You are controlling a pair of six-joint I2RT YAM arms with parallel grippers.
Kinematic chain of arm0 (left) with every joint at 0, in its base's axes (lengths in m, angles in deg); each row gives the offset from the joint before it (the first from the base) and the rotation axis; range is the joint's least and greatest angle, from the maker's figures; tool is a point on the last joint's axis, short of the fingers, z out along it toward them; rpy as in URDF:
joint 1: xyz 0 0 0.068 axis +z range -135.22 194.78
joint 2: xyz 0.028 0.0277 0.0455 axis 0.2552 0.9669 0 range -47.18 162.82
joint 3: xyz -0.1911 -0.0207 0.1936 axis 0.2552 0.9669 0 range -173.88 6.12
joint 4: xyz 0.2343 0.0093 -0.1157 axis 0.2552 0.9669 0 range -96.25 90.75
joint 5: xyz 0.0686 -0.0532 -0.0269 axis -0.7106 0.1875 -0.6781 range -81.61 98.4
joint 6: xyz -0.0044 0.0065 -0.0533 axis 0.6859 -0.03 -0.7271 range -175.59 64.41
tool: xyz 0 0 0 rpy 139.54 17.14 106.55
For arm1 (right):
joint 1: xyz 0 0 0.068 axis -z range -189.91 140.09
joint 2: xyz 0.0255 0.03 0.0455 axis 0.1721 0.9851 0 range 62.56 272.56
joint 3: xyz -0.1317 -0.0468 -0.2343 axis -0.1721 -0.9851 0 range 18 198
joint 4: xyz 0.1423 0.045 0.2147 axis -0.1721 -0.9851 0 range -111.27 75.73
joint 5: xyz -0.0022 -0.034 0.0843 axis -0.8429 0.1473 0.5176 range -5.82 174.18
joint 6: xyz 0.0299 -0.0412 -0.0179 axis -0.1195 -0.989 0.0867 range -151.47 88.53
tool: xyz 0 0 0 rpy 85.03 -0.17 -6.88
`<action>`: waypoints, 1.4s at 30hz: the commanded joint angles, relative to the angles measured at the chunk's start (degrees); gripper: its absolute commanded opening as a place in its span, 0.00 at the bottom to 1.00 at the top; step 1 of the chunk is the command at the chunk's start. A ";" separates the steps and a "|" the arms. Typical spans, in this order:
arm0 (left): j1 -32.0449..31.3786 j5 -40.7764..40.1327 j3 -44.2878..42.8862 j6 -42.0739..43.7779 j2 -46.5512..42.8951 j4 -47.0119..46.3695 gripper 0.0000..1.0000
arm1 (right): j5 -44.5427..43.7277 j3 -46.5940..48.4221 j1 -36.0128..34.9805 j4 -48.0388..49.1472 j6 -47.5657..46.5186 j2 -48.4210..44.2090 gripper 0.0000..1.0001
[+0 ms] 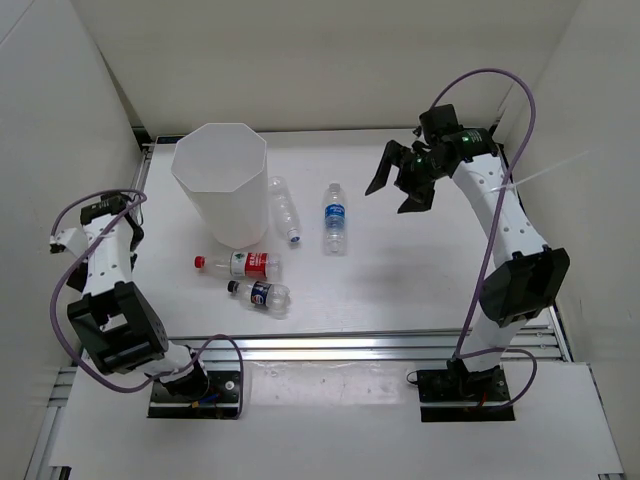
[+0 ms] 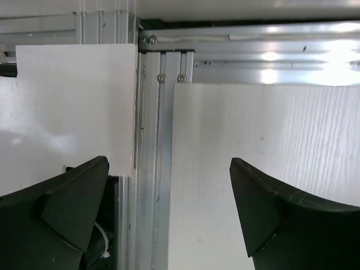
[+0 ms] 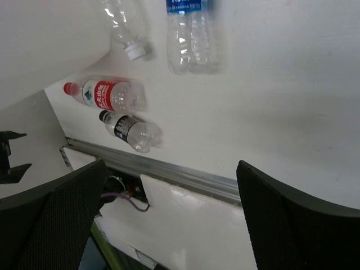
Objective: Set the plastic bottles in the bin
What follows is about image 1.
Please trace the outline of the clear bottle blue cap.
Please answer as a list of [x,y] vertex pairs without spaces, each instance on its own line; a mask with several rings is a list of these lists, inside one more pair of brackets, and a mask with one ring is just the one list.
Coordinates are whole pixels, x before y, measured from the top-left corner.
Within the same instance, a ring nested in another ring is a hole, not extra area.
[[286,180],[281,176],[269,178],[271,216],[278,233],[290,244],[301,240],[301,224]]

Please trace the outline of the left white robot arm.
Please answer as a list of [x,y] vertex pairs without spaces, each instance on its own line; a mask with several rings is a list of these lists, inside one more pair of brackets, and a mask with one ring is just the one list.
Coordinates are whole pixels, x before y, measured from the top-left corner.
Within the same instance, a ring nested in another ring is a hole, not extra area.
[[136,249],[144,238],[136,209],[145,201],[137,189],[110,189],[76,201],[80,225],[49,237],[53,254],[67,252],[73,264],[50,300],[54,334],[78,367],[112,391],[124,387],[113,374],[143,374],[167,393],[198,400],[210,377],[198,353],[169,340],[166,329],[133,280]]

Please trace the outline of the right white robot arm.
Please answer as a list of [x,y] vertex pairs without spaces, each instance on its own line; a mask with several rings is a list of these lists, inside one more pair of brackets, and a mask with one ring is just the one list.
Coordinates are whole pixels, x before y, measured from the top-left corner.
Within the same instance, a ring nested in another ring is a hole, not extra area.
[[451,362],[449,387],[470,400],[500,364],[515,335],[555,301],[570,265],[563,248],[552,248],[527,218],[517,194],[506,185],[499,148],[485,128],[466,128],[452,105],[420,116],[411,146],[395,140],[384,148],[366,192],[383,188],[391,169],[407,198],[400,213],[426,212],[435,184],[448,177],[462,191],[488,241],[492,271],[483,274],[477,294],[480,313]]

